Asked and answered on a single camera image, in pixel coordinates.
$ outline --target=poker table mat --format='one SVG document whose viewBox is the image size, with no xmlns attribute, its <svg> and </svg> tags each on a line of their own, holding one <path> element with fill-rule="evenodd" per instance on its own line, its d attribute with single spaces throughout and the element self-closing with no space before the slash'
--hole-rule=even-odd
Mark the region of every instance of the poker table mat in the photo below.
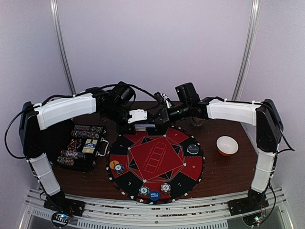
<svg viewBox="0 0 305 229">
<path fill-rule="evenodd" d="M 135 135 L 118 136 L 106 161 L 109 180 L 118 191 L 146 204 L 164 204 L 187 196 L 201 181 L 205 166 L 200 144 L 175 126 L 148 127 Z M 170 185 L 169 193 L 162 192 L 163 184 Z M 140 193 L 142 187 L 148 188 L 149 195 Z"/>
<path fill-rule="evenodd" d="M 133 109 L 148 109 L 154 106 L 154 101 L 135 101 Z M 73 119 L 77 125 L 101 125 L 99 114 L 86 114 Z M 116 124 L 106 120 L 102 125 L 107 128 L 106 140 L 110 145 L 118 137 Z M 205 120 L 202 127 L 190 125 L 190 119 L 177 121 L 176 126 L 191 133 L 201 144 L 205 157 L 205 168 L 201 182 L 183 198 L 211 197 L 235 192 L 242 192 L 251 186 L 257 154 L 247 134 L 239 122 L 227 120 Z M 233 156 L 223 156 L 217 152 L 216 141 L 221 136 L 234 138 L 239 145 L 238 152 Z M 62 190 L 71 195 L 105 198 L 113 200 L 130 200 L 122 195 L 109 180 L 106 170 L 106 157 L 98 157 L 92 173 L 67 170 L 53 167 L 55 176 Z"/>
</svg>

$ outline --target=white bowl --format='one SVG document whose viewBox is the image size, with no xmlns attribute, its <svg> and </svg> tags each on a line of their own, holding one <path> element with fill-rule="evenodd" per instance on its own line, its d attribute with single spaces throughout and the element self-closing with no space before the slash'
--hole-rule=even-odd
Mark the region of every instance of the white bowl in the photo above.
<svg viewBox="0 0 305 229">
<path fill-rule="evenodd" d="M 231 156 L 238 151 L 238 143 L 229 136 L 222 136 L 216 142 L 218 152 L 223 156 Z"/>
</svg>

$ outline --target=black circular board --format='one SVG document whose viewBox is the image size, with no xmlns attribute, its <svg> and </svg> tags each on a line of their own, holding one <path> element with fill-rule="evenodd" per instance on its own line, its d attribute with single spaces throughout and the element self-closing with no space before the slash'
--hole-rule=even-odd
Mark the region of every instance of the black circular board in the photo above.
<svg viewBox="0 0 305 229">
<path fill-rule="evenodd" d="M 117 164 L 124 170 L 117 173 Z M 123 195 L 141 203 L 164 204 L 187 196 L 201 181 L 204 166 L 200 144 L 172 126 L 118 136 L 108 153 L 106 169 L 109 180 Z M 170 193 L 162 193 L 164 183 L 170 185 Z M 147 187 L 151 194 L 140 194 L 141 187 Z"/>
</svg>

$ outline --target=poker chip rack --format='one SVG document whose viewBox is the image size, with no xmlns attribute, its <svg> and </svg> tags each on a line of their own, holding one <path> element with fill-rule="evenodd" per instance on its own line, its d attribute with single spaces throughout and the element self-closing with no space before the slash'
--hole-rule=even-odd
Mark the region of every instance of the poker chip rack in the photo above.
<svg viewBox="0 0 305 229">
<path fill-rule="evenodd" d="M 105 137 L 105 126 L 73 125 L 67 146 L 57 157 L 57 164 L 60 168 L 92 172 Z"/>
</svg>

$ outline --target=poker chip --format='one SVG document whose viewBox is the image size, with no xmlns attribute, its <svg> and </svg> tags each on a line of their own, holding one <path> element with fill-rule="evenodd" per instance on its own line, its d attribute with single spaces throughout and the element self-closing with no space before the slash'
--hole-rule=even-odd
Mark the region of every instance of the poker chip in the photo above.
<svg viewBox="0 0 305 229">
<path fill-rule="evenodd" d="M 67 157 L 64 157 L 64 156 L 59 156 L 57 158 L 57 162 L 60 165 L 66 165 L 66 166 L 73 166 L 74 165 L 74 159 L 67 158 Z"/>
<path fill-rule="evenodd" d="M 143 196 L 148 196 L 150 193 L 149 191 L 149 188 L 148 187 L 144 187 L 142 186 L 140 189 L 139 189 L 139 194 L 143 195 Z"/>
<path fill-rule="evenodd" d="M 157 201 L 161 198 L 161 193 L 153 190 L 149 193 L 149 199 L 151 199 L 152 201 Z"/>
<path fill-rule="evenodd" d="M 122 174 L 125 170 L 124 166 L 122 164 L 117 164 L 115 167 L 114 167 L 114 170 L 117 174 Z"/>
<path fill-rule="evenodd" d="M 119 164 L 119 161 L 116 161 L 116 160 L 111 161 L 111 162 L 109 163 L 109 167 L 110 167 L 111 169 L 114 169 L 114 167 L 115 167 L 117 164 Z"/>
<path fill-rule="evenodd" d="M 195 155 L 195 154 L 198 154 L 199 151 L 200 151 L 200 148 L 199 148 L 198 145 L 196 145 L 196 144 L 190 144 L 190 145 L 187 147 L 187 152 L 188 152 L 189 154 Z"/>
<path fill-rule="evenodd" d="M 171 186 L 167 183 L 161 184 L 161 192 L 164 195 L 169 195 L 171 192 Z"/>
</svg>

